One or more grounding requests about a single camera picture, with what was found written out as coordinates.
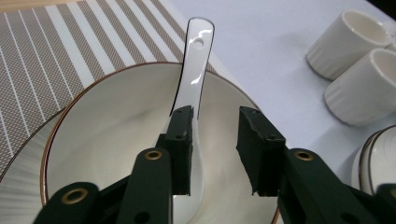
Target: white ceramic cup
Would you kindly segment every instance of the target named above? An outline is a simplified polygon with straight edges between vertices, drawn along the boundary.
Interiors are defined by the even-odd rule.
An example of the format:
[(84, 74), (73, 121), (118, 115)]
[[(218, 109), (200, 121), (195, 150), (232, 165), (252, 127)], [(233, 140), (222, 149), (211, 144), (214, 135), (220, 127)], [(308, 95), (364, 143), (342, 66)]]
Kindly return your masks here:
[(391, 37), (381, 22), (357, 10), (344, 11), (309, 49), (308, 63), (335, 80), (371, 49), (385, 48)]
[(396, 52), (373, 49), (331, 83), (324, 99), (350, 125), (364, 125), (396, 110)]

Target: white tablecloth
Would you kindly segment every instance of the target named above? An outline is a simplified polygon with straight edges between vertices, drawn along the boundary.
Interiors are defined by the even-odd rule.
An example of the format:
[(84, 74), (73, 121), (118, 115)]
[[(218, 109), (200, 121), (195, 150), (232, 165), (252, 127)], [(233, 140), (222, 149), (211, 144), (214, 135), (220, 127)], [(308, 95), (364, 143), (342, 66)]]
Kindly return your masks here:
[(396, 123), (396, 114), (364, 127), (340, 122), (327, 109), (330, 84), (308, 66), (305, 53), (344, 10), (395, 21), (363, 0), (173, 0), (185, 18), (216, 25), (213, 51), (240, 86), (287, 138), (289, 147), (319, 154), (345, 183), (357, 150), (371, 133)]

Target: bowl rim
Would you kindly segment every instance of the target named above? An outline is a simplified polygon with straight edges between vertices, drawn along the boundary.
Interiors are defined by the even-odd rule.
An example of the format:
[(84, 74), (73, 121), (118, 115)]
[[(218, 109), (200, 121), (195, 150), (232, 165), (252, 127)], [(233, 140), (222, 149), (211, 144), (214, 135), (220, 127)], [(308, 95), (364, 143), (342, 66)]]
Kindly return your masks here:
[[(119, 74), (120, 72), (129, 70), (129, 69), (134, 69), (137, 67), (143, 67), (143, 66), (147, 66), (147, 65), (155, 65), (155, 64), (164, 64), (164, 65), (172, 65), (172, 66), (183, 66), (183, 63), (172, 63), (172, 62), (154, 62), (154, 63), (140, 63), (140, 64), (134, 64), (131, 66), (127, 66), (125, 68), (116, 70), (104, 77), (99, 78), (98, 80), (94, 81), (90, 86), (88, 86), (87, 88), (85, 88), (82, 92), (80, 92), (74, 99), (73, 101), (63, 110), (62, 115), (59, 117), (58, 121), (56, 122), (56, 124), (54, 125), (54, 127), (52, 128), (47, 144), (44, 148), (44, 152), (43, 152), (43, 157), (41, 160), (41, 166), (40, 166), (40, 181), (39, 181), (39, 185), (40, 185), (40, 197), (41, 197), (41, 203), (42, 205), (46, 205), (48, 200), (49, 200), (49, 195), (48, 195), (48, 189), (47, 189), (47, 169), (48, 169), (48, 164), (49, 164), (49, 158), (50, 158), (50, 149), (53, 143), (53, 140), (55, 138), (56, 133), (58, 132), (60, 126), (62, 125), (65, 117), (68, 115), (68, 113), (71, 111), (71, 109), (73, 108), (73, 106), (79, 101), (80, 98), (82, 98), (89, 90), (91, 90), (92, 88), (94, 88), (96, 85), (98, 85), (99, 83), (102, 83), (103, 81), (107, 80), (110, 77), (115, 76), (116, 74)], [(241, 94), (243, 94), (244, 96), (246, 96), (249, 101), (256, 106), (257, 108), (259, 108), (257, 106), (257, 104), (253, 101), (253, 99), (251, 99), (246, 92), (239, 88), (237, 85), (235, 85), (233, 82), (231, 82), (229, 79), (222, 77), (218, 74), (217, 71), (210, 71), (208, 70), (208, 68), (206, 68), (206, 72), (213, 75), (214, 77), (217, 77), (219, 79), (221, 79), (222, 81), (225, 81), (227, 84), (231, 85), (232, 87), (236, 88), (237, 90), (240, 91)]]
[(370, 183), (370, 190), (371, 192), (374, 194), (375, 193), (375, 189), (374, 189), (374, 183), (373, 183), (373, 174), (372, 174), (372, 155), (373, 155), (373, 150), (374, 150), (374, 145), (376, 143), (376, 141), (378, 140), (378, 138), (381, 136), (381, 134), (385, 133), (386, 131), (388, 131), (389, 129), (393, 129), (396, 128), (396, 125), (391, 125), (388, 126), (387, 128), (377, 132), (377, 135), (375, 136), (375, 138), (373, 139), (373, 143), (370, 146), (370, 149), (368, 151), (369, 155), (368, 155), (368, 164), (367, 164), (367, 173), (368, 173), (368, 177), (369, 177), (369, 183)]

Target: striped placemat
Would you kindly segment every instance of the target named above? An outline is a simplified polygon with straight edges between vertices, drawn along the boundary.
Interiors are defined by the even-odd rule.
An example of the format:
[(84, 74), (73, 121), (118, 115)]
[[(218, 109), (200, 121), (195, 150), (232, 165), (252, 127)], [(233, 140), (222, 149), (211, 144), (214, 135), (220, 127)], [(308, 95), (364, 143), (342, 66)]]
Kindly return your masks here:
[[(0, 174), (37, 128), (95, 80), (134, 64), (182, 62), (186, 28), (187, 20), (160, 0), (1, 13)], [(212, 58), (209, 70), (223, 69)]]

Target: white ceramic bowl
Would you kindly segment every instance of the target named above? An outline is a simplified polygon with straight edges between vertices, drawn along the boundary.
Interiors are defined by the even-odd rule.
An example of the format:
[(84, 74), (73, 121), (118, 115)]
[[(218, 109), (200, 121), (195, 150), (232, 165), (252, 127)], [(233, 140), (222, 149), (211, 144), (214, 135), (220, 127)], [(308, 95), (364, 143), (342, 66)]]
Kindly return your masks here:
[[(131, 173), (168, 119), (181, 64), (149, 63), (92, 84), (64, 111), (42, 163), (42, 198), (77, 181), (103, 189)], [(232, 83), (206, 73), (199, 112), (205, 188), (191, 223), (268, 223), (276, 198), (251, 196), (235, 149), (239, 106), (256, 107)], [(180, 208), (174, 210), (183, 213)]]
[(370, 136), (356, 155), (352, 187), (375, 194), (379, 185), (396, 183), (396, 126)]

